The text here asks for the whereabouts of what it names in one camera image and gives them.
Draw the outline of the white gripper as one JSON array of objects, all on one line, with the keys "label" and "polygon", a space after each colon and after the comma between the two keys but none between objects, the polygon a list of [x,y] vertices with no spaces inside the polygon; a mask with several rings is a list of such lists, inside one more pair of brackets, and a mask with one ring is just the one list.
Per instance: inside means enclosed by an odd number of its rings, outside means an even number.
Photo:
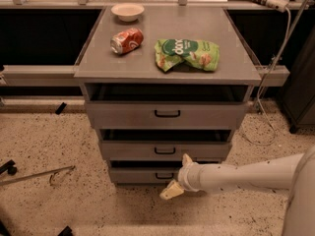
[{"label": "white gripper", "polygon": [[198,192],[201,190],[199,180],[201,165],[193,162],[187,153],[184,153],[182,156],[182,165],[178,172],[179,183],[176,180],[172,180],[159,194],[163,200],[178,197],[184,193],[184,190],[189,192]]}]

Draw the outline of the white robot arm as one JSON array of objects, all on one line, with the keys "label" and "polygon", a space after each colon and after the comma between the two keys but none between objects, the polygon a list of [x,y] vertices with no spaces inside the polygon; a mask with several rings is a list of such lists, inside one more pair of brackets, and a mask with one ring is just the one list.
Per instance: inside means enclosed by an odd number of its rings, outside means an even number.
[{"label": "white robot arm", "polygon": [[315,236],[315,147],[241,166],[200,164],[185,154],[178,176],[159,196],[170,200],[186,192],[222,194],[238,189],[288,193],[282,236]]}]

